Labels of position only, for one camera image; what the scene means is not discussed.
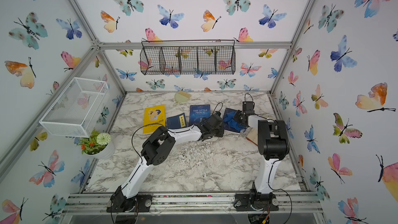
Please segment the blue Little Prince book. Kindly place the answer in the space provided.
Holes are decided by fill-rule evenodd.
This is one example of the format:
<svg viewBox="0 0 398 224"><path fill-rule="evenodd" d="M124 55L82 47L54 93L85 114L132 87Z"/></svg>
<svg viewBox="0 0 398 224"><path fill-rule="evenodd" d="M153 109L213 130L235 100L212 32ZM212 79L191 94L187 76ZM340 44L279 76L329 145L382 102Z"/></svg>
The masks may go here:
<svg viewBox="0 0 398 224"><path fill-rule="evenodd" d="M210 117L210 105L191 105L189 112L189 125L200 123L203 119Z"/></svg>

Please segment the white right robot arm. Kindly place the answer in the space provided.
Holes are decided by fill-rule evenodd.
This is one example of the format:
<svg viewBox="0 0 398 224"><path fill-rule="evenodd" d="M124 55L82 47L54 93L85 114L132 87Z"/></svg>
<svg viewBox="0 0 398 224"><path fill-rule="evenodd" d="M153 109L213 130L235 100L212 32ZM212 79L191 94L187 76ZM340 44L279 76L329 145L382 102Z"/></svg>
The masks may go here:
<svg viewBox="0 0 398 224"><path fill-rule="evenodd" d="M270 120L254 111L238 111L234 120L257 130L257 146L261 155L259 174L248 194L236 194L234 207L238 212L278 211L273 181L279 164L289 154L290 145L283 120Z"/></svg>

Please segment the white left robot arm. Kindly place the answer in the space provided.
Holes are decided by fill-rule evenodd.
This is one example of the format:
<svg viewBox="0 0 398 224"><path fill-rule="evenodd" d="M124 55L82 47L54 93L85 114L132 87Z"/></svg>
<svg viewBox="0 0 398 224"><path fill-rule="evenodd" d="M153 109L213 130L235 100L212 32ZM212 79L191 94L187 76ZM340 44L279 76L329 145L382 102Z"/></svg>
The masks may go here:
<svg viewBox="0 0 398 224"><path fill-rule="evenodd" d="M205 141L224 135L224 122L220 112L186 128L168 129L160 125L143 143L139 161L129 178L120 185L110 198L108 213L137 211L140 204L138 193L141 185L155 166L163 163L173 147L187 142Z"/></svg>

